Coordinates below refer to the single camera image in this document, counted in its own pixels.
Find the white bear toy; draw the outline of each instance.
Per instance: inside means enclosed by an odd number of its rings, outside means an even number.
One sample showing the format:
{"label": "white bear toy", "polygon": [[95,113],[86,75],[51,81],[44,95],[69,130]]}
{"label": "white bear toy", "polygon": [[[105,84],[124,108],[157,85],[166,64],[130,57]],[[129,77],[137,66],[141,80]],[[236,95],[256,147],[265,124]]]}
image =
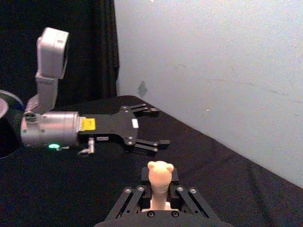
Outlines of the white bear toy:
{"label": "white bear toy", "polygon": [[167,192],[172,179],[174,166],[163,161],[149,162],[148,179],[151,183],[151,210],[170,210]]}

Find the white sticker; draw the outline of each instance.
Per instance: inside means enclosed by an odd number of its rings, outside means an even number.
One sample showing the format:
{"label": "white sticker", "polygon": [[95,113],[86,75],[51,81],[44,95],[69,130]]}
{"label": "white sticker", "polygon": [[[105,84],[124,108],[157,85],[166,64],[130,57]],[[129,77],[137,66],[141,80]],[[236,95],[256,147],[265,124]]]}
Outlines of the white sticker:
{"label": "white sticker", "polygon": [[137,129],[137,128],[139,128],[139,123],[138,123],[138,120],[137,119],[132,119],[132,123],[133,123],[133,128],[134,129]]}
{"label": "white sticker", "polygon": [[107,141],[107,140],[109,140],[108,136],[99,136],[99,137],[97,137],[97,141]]}

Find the bear ear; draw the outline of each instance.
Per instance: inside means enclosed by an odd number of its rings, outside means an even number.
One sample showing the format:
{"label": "bear ear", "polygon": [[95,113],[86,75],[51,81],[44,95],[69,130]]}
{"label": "bear ear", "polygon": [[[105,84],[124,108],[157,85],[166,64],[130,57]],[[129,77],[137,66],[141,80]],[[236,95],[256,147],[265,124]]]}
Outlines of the bear ear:
{"label": "bear ear", "polygon": [[167,168],[171,173],[172,173],[172,171],[174,171],[174,166],[173,166],[171,163],[167,164],[166,168]]}
{"label": "bear ear", "polygon": [[155,163],[155,162],[150,161],[150,162],[147,164],[147,167],[148,167],[148,169],[152,169],[152,168],[154,168],[154,167],[155,167],[155,165],[156,165],[156,163]]}

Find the white wall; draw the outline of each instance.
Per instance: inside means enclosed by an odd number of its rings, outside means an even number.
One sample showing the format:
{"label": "white wall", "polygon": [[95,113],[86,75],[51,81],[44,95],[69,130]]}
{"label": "white wall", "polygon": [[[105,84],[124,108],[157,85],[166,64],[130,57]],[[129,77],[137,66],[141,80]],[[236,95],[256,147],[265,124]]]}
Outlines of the white wall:
{"label": "white wall", "polygon": [[300,0],[116,0],[120,95],[303,187]]}

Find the green led light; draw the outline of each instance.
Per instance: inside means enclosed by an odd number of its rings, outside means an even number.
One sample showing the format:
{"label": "green led light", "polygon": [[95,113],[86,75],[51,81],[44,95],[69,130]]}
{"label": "green led light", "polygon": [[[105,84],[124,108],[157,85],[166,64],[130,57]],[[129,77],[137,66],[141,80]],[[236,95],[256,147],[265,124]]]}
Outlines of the green led light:
{"label": "green led light", "polygon": [[55,144],[55,143],[52,143],[50,145],[48,145],[48,148],[51,148],[51,149],[55,149],[55,148],[59,148],[60,145],[59,144]]}

